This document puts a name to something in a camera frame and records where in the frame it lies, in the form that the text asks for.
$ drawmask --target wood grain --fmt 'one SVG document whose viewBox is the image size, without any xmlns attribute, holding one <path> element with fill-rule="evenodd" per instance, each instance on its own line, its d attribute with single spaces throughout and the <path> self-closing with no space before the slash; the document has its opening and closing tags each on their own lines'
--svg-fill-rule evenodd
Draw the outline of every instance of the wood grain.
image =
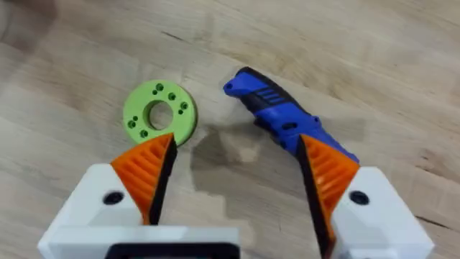
<svg viewBox="0 0 460 259">
<path fill-rule="evenodd" d="M 244 258 L 319 258 L 294 158 L 221 87 L 250 65 L 380 167 L 460 258 L 460 1 L 0 1 L 0 256 L 35 248 L 92 163 L 133 146 L 129 92 L 167 79 L 199 122 L 163 224 L 235 226 Z"/>
</svg>

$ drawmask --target blue tool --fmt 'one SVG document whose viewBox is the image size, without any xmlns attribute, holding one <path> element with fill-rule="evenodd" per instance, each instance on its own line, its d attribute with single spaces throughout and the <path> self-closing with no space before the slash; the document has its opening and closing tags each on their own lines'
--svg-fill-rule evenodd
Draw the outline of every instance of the blue tool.
<svg viewBox="0 0 460 259">
<path fill-rule="evenodd" d="M 254 69 L 239 70 L 224 90 L 225 94 L 240 99 L 256 117 L 255 124 L 268 130 L 292 155 L 297 152 L 299 134 L 306 134 L 359 163 L 354 154 L 346 151 L 323 129 L 317 116 L 306 112 L 281 86 Z"/>
</svg>

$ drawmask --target green ring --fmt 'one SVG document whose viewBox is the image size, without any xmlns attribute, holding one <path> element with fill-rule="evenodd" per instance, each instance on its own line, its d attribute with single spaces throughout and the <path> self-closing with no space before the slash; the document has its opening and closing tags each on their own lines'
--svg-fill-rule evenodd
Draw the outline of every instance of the green ring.
<svg viewBox="0 0 460 259">
<path fill-rule="evenodd" d="M 150 109 L 161 101 L 170 106 L 172 120 L 166 128 L 155 129 L 150 124 Z M 172 132 L 176 143 L 182 145 L 192 135 L 196 117 L 192 97 L 176 83 L 164 80 L 144 82 L 130 93 L 123 107 L 124 129 L 138 144 Z"/>
</svg>

